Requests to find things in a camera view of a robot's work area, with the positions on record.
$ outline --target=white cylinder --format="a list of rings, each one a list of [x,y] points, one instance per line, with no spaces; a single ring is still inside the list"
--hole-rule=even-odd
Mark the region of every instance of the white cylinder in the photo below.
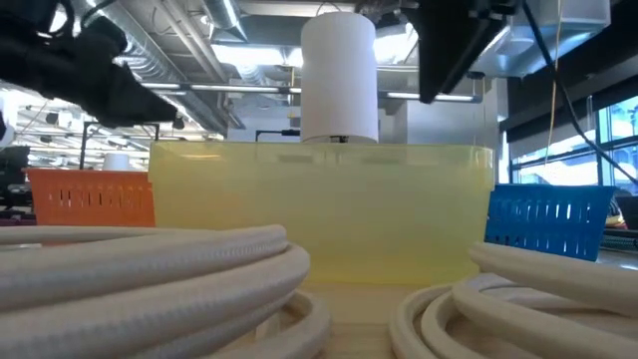
[[[375,27],[362,15],[317,16],[301,32],[301,140],[350,143],[379,139]]]
[[[129,155],[107,154],[104,158],[103,171],[130,171]]]

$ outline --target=glass wall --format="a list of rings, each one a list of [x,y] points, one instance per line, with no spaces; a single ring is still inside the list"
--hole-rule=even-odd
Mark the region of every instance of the glass wall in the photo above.
[[[638,96],[602,109],[596,114],[596,131],[585,133],[623,170],[638,175]],[[585,144],[580,136],[560,141],[547,148],[511,161],[511,181],[514,183],[548,183],[560,185],[615,185],[634,195],[638,186],[623,173],[603,160]]]

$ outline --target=blue basket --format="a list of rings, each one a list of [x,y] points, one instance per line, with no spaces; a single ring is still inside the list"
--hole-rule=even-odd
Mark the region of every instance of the blue basket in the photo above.
[[[498,184],[485,242],[595,261],[615,187]]]

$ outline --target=plastic crate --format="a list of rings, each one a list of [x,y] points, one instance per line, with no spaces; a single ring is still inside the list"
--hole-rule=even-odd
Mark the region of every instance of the plastic crate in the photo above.
[[[485,242],[595,261],[613,186],[499,184]]]
[[[147,173],[28,169],[40,225],[155,226]]]

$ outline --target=white corrugated hose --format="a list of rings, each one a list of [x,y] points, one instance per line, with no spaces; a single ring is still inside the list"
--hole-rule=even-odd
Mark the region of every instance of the white corrugated hose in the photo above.
[[[306,317],[220,355],[308,358],[327,340],[325,305],[295,292],[309,255],[281,226],[0,228],[0,244],[37,242],[79,243],[0,252],[2,358],[212,355],[284,305]]]
[[[397,357],[485,358],[449,333],[460,317],[541,358],[623,359],[638,353],[638,272],[488,243],[475,244],[470,256],[491,273],[423,289],[396,309],[390,336]],[[556,310],[597,311],[596,320],[614,320],[615,333],[552,315]]]

